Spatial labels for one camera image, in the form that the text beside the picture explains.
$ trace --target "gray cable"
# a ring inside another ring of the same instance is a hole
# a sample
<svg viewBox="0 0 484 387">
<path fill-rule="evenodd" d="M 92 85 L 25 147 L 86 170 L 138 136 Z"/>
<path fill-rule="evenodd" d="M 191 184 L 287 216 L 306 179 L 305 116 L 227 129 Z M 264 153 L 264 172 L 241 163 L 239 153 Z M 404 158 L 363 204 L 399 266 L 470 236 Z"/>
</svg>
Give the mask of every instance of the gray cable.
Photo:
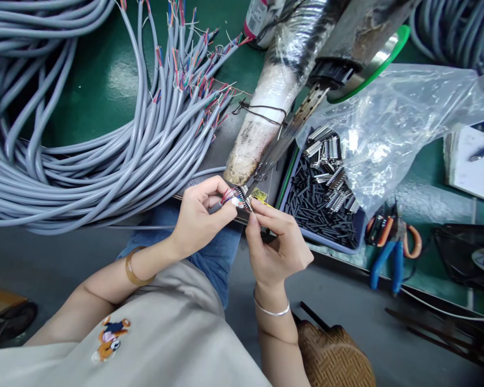
<svg viewBox="0 0 484 387">
<path fill-rule="evenodd" d="M 412 41 L 431 60 L 484 73 L 484 0 L 423 0 L 409 24 Z"/>
<path fill-rule="evenodd" d="M 158 58 L 156 27 L 150 12 L 144 16 L 144 2 L 138 3 L 136 33 L 118 5 L 138 71 L 132 121 L 81 144 L 41 145 L 72 65 L 76 38 L 98 27 L 114 6 L 112 0 L 0 1 L 0 227 L 19 225 L 55 235 L 112 226 L 163 203 L 190 178 L 224 170 L 197 172 L 232 98 L 227 86 L 212 91 L 208 79 L 229 56 L 224 54 L 238 45 L 232 41 L 215 51 L 199 77 L 196 71 L 207 53 L 204 42 L 216 31 L 194 43 L 193 24 L 186 37 L 184 23 L 175 20 L 168 26 L 168 60 Z M 145 17 L 155 52 L 151 80 L 143 55 Z M 176 54 L 177 68 L 173 49 L 185 51 Z M 49 64 L 53 52 L 57 60 Z M 9 117 L 8 107 L 33 80 L 38 89 L 17 117 Z M 20 134 L 31 116 L 34 130 L 25 140 Z"/>
</svg>

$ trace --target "wire harness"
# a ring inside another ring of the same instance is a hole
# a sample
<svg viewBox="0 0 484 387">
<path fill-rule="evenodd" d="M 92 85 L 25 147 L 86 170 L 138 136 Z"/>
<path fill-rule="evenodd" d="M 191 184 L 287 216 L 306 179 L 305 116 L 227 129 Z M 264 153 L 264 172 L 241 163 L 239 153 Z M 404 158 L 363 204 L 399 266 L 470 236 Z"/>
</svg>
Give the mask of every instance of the wire harness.
<svg viewBox="0 0 484 387">
<path fill-rule="evenodd" d="M 137 63 L 133 119 L 94 140 L 43 147 L 41 135 L 72 66 L 77 37 L 104 22 L 115 4 Z M 191 178 L 224 169 L 197 172 L 234 95 L 226 84 L 213 90 L 212 77 L 248 39 L 239 35 L 209 53 L 218 29 L 199 33 L 196 10 L 185 24 L 184 1 L 170 1 L 163 55 L 149 2 L 137 6 L 134 30 L 126 0 L 0 1 L 0 227 L 55 235 L 114 225 L 161 204 Z M 154 43 L 151 80 L 142 45 L 144 17 Z M 57 52 L 49 64 L 48 55 Z M 10 122 L 8 106 L 32 79 L 38 89 Z M 20 132 L 30 116 L 34 129 L 27 141 Z"/>
<path fill-rule="evenodd" d="M 409 24 L 431 60 L 484 73 L 484 0 L 423 0 Z"/>
</svg>

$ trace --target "blue handle pliers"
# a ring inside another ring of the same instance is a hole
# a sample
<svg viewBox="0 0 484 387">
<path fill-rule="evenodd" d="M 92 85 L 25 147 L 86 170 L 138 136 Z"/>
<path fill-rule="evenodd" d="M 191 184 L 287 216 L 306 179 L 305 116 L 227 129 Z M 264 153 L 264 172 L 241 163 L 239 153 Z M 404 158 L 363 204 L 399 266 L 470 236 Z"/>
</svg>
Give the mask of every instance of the blue handle pliers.
<svg viewBox="0 0 484 387">
<path fill-rule="evenodd" d="M 391 253 L 394 254 L 393 262 L 393 295 L 396 296 L 403 282 L 403 239 L 405 233 L 407 232 L 407 225 L 401 218 L 401 216 L 396 215 L 394 219 L 393 226 L 389 233 L 389 241 L 382 248 L 378 259 L 373 264 L 373 268 L 370 273 L 370 283 L 371 289 L 376 289 L 378 286 L 378 279 L 380 276 L 380 270 L 383 264 L 389 259 Z"/>
</svg>

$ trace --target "white paper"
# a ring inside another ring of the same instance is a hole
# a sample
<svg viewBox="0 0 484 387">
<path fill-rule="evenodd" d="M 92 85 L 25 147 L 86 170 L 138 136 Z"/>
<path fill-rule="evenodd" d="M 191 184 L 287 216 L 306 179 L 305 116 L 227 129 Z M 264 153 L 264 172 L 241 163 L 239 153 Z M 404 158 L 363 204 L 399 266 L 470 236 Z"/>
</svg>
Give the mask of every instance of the white paper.
<svg viewBox="0 0 484 387">
<path fill-rule="evenodd" d="M 484 157 L 468 161 L 484 147 L 484 133 L 465 126 L 453 135 L 452 143 L 449 184 L 484 199 Z"/>
</svg>

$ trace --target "silver bracelet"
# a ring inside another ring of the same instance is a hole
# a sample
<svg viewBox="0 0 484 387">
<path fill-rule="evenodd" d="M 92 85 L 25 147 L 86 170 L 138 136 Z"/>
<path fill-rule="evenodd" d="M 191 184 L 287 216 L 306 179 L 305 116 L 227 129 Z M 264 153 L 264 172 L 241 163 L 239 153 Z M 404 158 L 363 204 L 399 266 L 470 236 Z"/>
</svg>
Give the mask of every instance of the silver bracelet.
<svg viewBox="0 0 484 387">
<path fill-rule="evenodd" d="M 254 299 L 254 303 L 255 305 L 262 311 L 262 312 L 265 312 L 267 314 L 269 314 L 270 316 L 274 316 L 274 317 L 279 317 L 279 316 L 283 316 L 285 314 L 287 314 L 289 311 L 290 311 L 290 301 L 289 299 L 287 298 L 287 308 L 283 311 L 283 312 L 280 312 L 280 313 L 273 313 L 273 312 L 269 312 L 268 310 L 265 310 L 257 301 L 257 298 L 255 297 L 254 295 L 254 292 L 255 290 L 253 289 L 253 299 Z"/>
</svg>

